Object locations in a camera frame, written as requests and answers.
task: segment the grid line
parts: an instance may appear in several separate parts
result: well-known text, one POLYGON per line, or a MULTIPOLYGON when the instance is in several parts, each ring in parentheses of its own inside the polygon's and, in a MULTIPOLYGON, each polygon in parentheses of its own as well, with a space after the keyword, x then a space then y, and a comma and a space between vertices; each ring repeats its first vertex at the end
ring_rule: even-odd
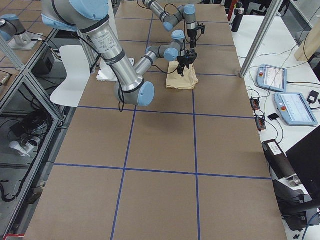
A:
MULTIPOLYGON (((100 109, 118 111, 118 108, 113 107, 99 107, 99 106, 78 106, 81 109, 100 109)), ((123 109, 123 111, 133 112, 133 109, 123 109)), ((219 117, 219 118, 236 118, 236 119, 255 119, 253 116, 232 116, 232 115, 218 115, 218 114, 203 114, 203 113, 188 113, 188 112, 173 112, 173 111, 151 111, 151 110, 136 110, 140 113, 154 113, 154 114, 176 114, 176 115, 195 115, 205 117, 219 117)))
POLYGON ((196 104, 195 104, 195 91, 194 90, 192 90, 192 111, 193 111, 193 139, 194 139, 195 188, 196 188, 196 214, 197 214, 197 225, 198 225, 198 240, 201 240, 196 104))
POLYGON ((148 172, 148 173, 161 173, 161 174, 175 174, 175 175, 198 175, 217 178, 233 178, 233 179, 252 179, 252 180, 272 180, 271 177, 263 176, 242 176, 242 175, 228 175, 228 174, 216 174, 216 173, 202 173, 202 172, 188 172, 188 171, 170 171, 170 170, 158 170, 158 169, 144 169, 133 167, 117 167, 117 166, 101 166, 101 165, 85 165, 74 163, 54 163, 55 166, 60 167, 75 167, 75 168, 91 168, 91 169, 110 169, 110 170, 125 170, 133 172, 148 172))
MULTIPOLYGON (((119 42, 131 42, 131 43, 146 43, 147 41, 142 40, 119 40, 119 42)), ((166 41, 149 41, 152 44, 169 44, 170 42, 166 41)), ((235 47, 235 45, 230 44, 210 44, 210 43, 197 43, 197 46, 211 46, 211 47, 235 47)))
POLYGON ((115 234, 115 229, 116 229, 116 223, 117 223, 118 211, 119 211, 119 206, 120 206, 121 193, 122 193, 122 188, 123 188, 123 185, 124 185, 125 174, 126 174, 126 166, 127 166, 129 150, 130 150, 130 144, 131 144, 131 138, 132 138, 132 133, 133 133, 134 124, 135 124, 136 109, 137 109, 137 106, 135 106, 134 112, 133 112, 131 130, 130 130, 130 134, 129 134, 128 145, 127 145, 127 148, 126 148, 125 160, 124 160, 124 165, 123 165, 123 170, 122 170, 121 183, 120 183, 119 194, 118 194, 118 198, 117 198, 117 202, 116 202, 116 208, 115 208, 115 213, 114 213, 114 219, 113 219, 113 225, 112 225, 112 232, 111 232, 110 240, 114 239, 114 234, 115 234))

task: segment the cable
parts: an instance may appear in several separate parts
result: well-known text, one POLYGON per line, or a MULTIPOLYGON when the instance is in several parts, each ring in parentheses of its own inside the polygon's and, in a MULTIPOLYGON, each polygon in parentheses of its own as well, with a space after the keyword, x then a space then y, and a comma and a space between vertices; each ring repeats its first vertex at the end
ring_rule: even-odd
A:
POLYGON ((139 1, 138 1, 138 0, 136 0, 136 3, 137 3, 137 4, 138 4, 138 6, 139 6, 140 8, 142 8, 142 9, 150 9, 150 8, 147 8, 147 7, 141 6, 141 5, 139 4, 139 1))
POLYGON ((287 81, 286 83, 287 84, 314 84, 314 85, 320 86, 319 83, 309 82, 309 81, 306 81, 306 82, 303 82, 303 81, 287 81))
POLYGON ((34 102, 32 102, 32 100, 29 100, 29 99, 23 94, 23 92, 22 92, 20 89, 18 89, 18 92, 22 95, 22 97, 23 97, 25 100, 27 100, 29 103, 31 103, 31 107, 33 107, 33 105, 34 105, 34 106, 36 106, 38 109, 40 109, 40 106, 38 106, 37 104, 35 104, 34 102))
POLYGON ((177 71, 178 67, 176 67, 176 69, 172 72, 166 72, 160 69, 160 67, 158 67, 157 65, 152 65, 153 67, 156 67, 157 69, 160 70, 160 72, 164 73, 164 74, 173 74, 175 71, 177 71))
POLYGON ((270 124, 273 128, 274 128, 274 130, 276 131, 276 137, 275 137, 275 141, 276 141, 276 143, 278 143, 277 142, 277 138, 278 138, 278 136, 279 136, 279 132, 278 132, 278 130, 276 129, 276 127, 275 126, 273 126, 270 122, 268 122, 267 120, 265 120, 265 122, 266 123, 268 123, 268 124, 270 124))
POLYGON ((312 222, 312 220, 317 216, 317 215, 320 215, 320 211, 317 212, 315 215, 312 216, 312 218, 309 220, 308 224, 306 225, 306 228, 304 230, 304 233, 303 233, 303 236, 302 236, 302 239, 301 240, 305 240, 305 236, 306 236, 306 233, 307 233, 307 230, 312 222))
POLYGON ((10 73, 10 72, 7 72, 7 71, 3 71, 3 70, 0 70, 0 72, 3 72, 3 73, 6 73, 6 74, 9 74, 9 75, 13 75, 12 73, 10 73))
POLYGON ((38 78, 38 79, 42 79, 42 80, 44 80, 44 81, 46 81, 46 82, 48 82, 48 83, 51 83, 51 84, 53 84, 53 85, 60 85, 60 83, 55 83, 55 82, 50 81, 50 80, 48 80, 48 79, 46 79, 46 78, 44 78, 44 77, 42 77, 42 76, 38 76, 37 78, 38 78))
POLYGON ((50 41, 50 42, 55 46, 56 49, 59 49, 59 48, 57 47, 57 45, 56 45, 50 38, 48 38, 47 36, 42 35, 42 34, 39 34, 39 33, 35 33, 35 32, 32 32, 32 31, 29 31, 29 30, 28 30, 28 32, 31 33, 31 34, 35 34, 35 35, 39 35, 39 36, 44 37, 45 39, 47 39, 48 41, 50 41))
POLYGON ((118 77, 118 75, 117 75, 117 73, 116 73, 115 68, 114 68, 112 65, 110 65, 110 68, 111 68, 112 71, 114 72, 115 77, 117 78, 118 83, 119 83, 121 95, 120 95, 120 92, 119 92, 119 93, 118 93, 118 96, 119 96, 120 101, 118 102, 118 108, 119 108, 120 113, 122 113, 122 112, 124 111, 124 108, 125 108, 125 93, 124 93, 124 90, 123 90, 123 88, 122 88, 122 85, 121 85, 121 83, 120 83, 120 79, 119 79, 119 77, 118 77))
POLYGON ((278 119, 276 119, 277 123, 279 124, 280 128, 281 128, 281 131, 282 131, 282 138, 281 140, 278 142, 278 144, 280 144, 282 142, 282 140, 284 139, 285 137, 285 132, 284 132, 284 129, 282 128, 280 122, 278 121, 278 119))

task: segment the table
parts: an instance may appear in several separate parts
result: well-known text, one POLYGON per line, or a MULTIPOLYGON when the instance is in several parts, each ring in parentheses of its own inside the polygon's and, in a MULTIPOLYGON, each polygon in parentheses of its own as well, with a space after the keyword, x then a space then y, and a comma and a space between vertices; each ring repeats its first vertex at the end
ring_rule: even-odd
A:
MULTIPOLYGON (((234 40, 234 44, 237 49, 237 54, 239 56, 240 64, 242 65, 245 61, 245 57, 249 49, 254 41, 255 36, 257 35, 258 29, 263 21, 263 16, 244 16, 241 22, 241 26, 238 32, 232 33, 232 37, 234 40)), ((251 66, 253 68, 250 69, 251 75, 253 79, 256 79, 258 73, 258 66, 261 64, 267 64, 271 66, 278 66, 283 68, 293 67, 287 69, 287 80, 289 82, 313 82, 319 83, 317 77, 315 76, 314 72, 310 68, 309 64, 301 61, 296 61, 294 54, 298 50, 298 46, 295 40, 292 38, 289 30, 287 29, 286 25, 284 24, 281 17, 276 17, 265 37, 263 43, 257 53, 257 56, 262 54, 280 54, 280 55, 262 55, 256 57, 251 66)), ((267 91, 257 88, 254 85, 253 80, 248 73, 245 76, 245 84, 248 89, 252 88, 260 93, 261 96, 266 96, 267 91)), ((287 92, 296 92, 302 93, 305 98, 308 97, 309 92, 311 90, 319 91, 319 86, 313 84, 288 84, 287 85, 287 92)), ((271 96, 266 98, 261 98, 261 109, 265 112, 265 115, 268 116, 270 114, 276 113, 276 105, 274 103, 273 93, 270 92, 271 96)), ((318 122, 320 120, 320 112, 313 111, 313 114, 317 118, 318 122)), ((289 150, 292 146, 294 146, 297 142, 299 142, 302 138, 312 132, 315 127, 314 126, 288 126, 284 123, 284 121, 279 118, 278 119, 283 130, 284 130, 284 137, 283 141, 279 144, 280 147, 284 152, 289 150)), ((277 128, 279 132, 278 141, 281 139, 281 128, 277 122, 273 121, 272 124, 277 128)), ((266 124, 267 130, 261 132, 260 140, 261 142, 274 139, 276 137, 276 131, 267 123, 266 124)), ((286 226, 286 234, 288 239, 292 239, 292 237, 296 234, 301 234, 299 232, 292 232, 289 230, 288 226, 286 226)), ((306 240, 316 240, 320 236, 320 226, 310 227, 308 229, 308 233, 306 235, 306 240)))
MULTIPOLYGON (((114 83, 91 76, 25 239, 286 239, 225 9, 196 11, 207 27, 196 88, 165 89, 151 68, 153 103, 121 113, 114 83)), ((116 26, 136 60, 170 42, 136 2, 121 3, 116 26)))

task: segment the black cable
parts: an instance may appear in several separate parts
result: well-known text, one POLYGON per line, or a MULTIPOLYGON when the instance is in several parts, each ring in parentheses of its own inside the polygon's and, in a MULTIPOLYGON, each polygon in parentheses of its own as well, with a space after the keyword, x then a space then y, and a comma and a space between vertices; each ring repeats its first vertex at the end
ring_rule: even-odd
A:
POLYGON ((150 8, 147 8, 147 7, 141 6, 141 5, 139 4, 139 1, 138 1, 138 0, 136 0, 136 3, 137 3, 137 4, 138 4, 138 6, 139 6, 140 8, 142 8, 142 9, 150 9, 150 8))
POLYGON ((125 93, 124 93, 124 90, 123 90, 123 88, 122 88, 122 85, 121 85, 121 83, 120 83, 120 79, 119 79, 119 77, 118 77, 118 75, 117 75, 117 73, 116 73, 115 68, 114 68, 112 65, 110 65, 110 68, 111 68, 112 71, 114 72, 115 77, 117 78, 118 83, 119 83, 119 87, 120 87, 121 94, 118 94, 119 99, 120 99, 120 101, 118 102, 118 108, 119 108, 120 113, 122 113, 122 112, 124 111, 124 108, 125 108, 125 93))
POLYGON ((246 91, 252 91, 252 92, 255 92, 255 93, 257 93, 258 94, 258 101, 260 102, 260 93, 258 92, 258 91, 256 91, 256 90, 254 90, 254 89, 247 89, 246 91))
POLYGON ((277 123, 279 124, 280 128, 281 128, 281 131, 282 131, 282 138, 281 140, 278 142, 278 144, 280 144, 282 142, 282 140, 284 139, 285 137, 285 132, 284 132, 284 129, 282 128, 280 122, 278 121, 278 119, 276 119, 277 123))
POLYGON ((314 215, 310 218, 308 224, 306 225, 306 228, 305 228, 305 230, 304 230, 304 233, 303 233, 303 236, 302 236, 302 239, 301 239, 301 240, 305 240, 305 236, 306 236, 307 230, 308 230, 308 228, 310 227, 312 220, 313 220, 317 215, 320 215, 320 211, 317 212, 316 214, 314 214, 314 215))
POLYGON ((276 143, 278 143, 277 142, 277 138, 278 138, 278 136, 279 136, 279 132, 278 132, 278 130, 276 129, 276 127, 275 126, 273 126, 270 122, 268 122, 267 120, 265 120, 265 122, 266 123, 268 123, 268 124, 270 124, 274 129, 275 129, 275 131, 276 131, 276 137, 275 137, 275 141, 276 141, 276 143))
POLYGON ((27 179, 27 177, 29 176, 29 173, 31 172, 31 169, 33 168, 35 162, 36 162, 36 159, 37 159, 37 156, 39 154, 39 150, 37 151, 32 163, 29 165, 29 168, 27 170, 27 172, 25 173, 24 177, 22 180, 20 180, 20 186, 19 186, 19 189, 18 189, 18 192, 15 194, 15 195, 12 195, 12 198, 7 198, 7 196, 9 194, 5 194, 5 188, 4 186, 2 185, 2 183, 0 182, 0 192, 1 192, 1 199, 5 202, 5 203, 10 203, 14 200, 17 199, 17 197, 20 195, 21 191, 22 191, 22 188, 23 188, 23 185, 27 179))
POLYGON ((31 107, 33 108, 33 106, 36 106, 38 109, 40 109, 40 106, 38 106, 37 104, 35 104, 34 102, 32 102, 32 100, 29 100, 25 95, 24 93, 18 89, 18 92, 22 95, 22 97, 27 100, 29 103, 31 103, 31 107))
POLYGON ((106 60, 104 57, 101 56, 101 53, 98 52, 93 46, 91 46, 91 44, 88 43, 83 37, 75 36, 75 38, 79 38, 79 39, 81 39, 82 41, 84 41, 96 54, 98 54, 99 57, 101 57, 103 60, 106 60))
POLYGON ((157 69, 160 70, 160 72, 164 73, 164 74, 173 74, 175 71, 177 71, 178 67, 176 67, 176 69, 172 72, 166 72, 160 69, 160 67, 158 67, 157 65, 152 65, 153 67, 156 67, 157 69))
POLYGON ((287 84, 314 84, 314 85, 319 85, 319 83, 316 83, 316 82, 309 82, 309 81, 306 81, 306 82, 303 82, 303 81, 287 81, 286 82, 287 84))
POLYGON ((0 70, 0 72, 6 73, 6 74, 10 74, 11 76, 13 75, 12 73, 7 72, 7 71, 3 71, 3 70, 0 70))
POLYGON ((39 35, 39 36, 42 36, 42 37, 46 38, 48 41, 50 41, 50 42, 55 46, 56 49, 59 50, 59 48, 57 47, 57 45, 56 45, 50 38, 48 38, 47 36, 42 35, 42 34, 39 34, 39 33, 35 33, 35 32, 32 32, 32 31, 29 31, 29 30, 28 30, 28 32, 31 33, 31 34, 39 35))
POLYGON ((50 80, 48 80, 47 78, 44 78, 44 77, 42 77, 42 76, 38 76, 37 78, 38 78, 38 79, 42 79, 42 80, 44 80, 44 81, 46 81, 46 82, 48 82, 48 83, 51 83, 51 84, 53 84, 53 85, 60 85, 60 83, 56 83, 56 82, 50 81, 50 80))

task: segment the cloth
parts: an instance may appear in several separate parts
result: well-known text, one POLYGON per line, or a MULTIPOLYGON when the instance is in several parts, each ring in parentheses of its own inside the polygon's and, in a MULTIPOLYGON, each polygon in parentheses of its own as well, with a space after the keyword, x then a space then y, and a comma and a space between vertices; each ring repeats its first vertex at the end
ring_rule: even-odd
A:
MULTIPOLYGON (((173 72, 178 67, 178 65, 179 63, 177 61, 171 61, 169 63, 168 73, 173 72)), ((190 64, 190 69, 185 67, 183 74, 183 77, 178 74, 178 71, 168 74, 166 76, 165 87, 167 89, 194 89, 196 84, 198 83, 194 65, 190 64)))

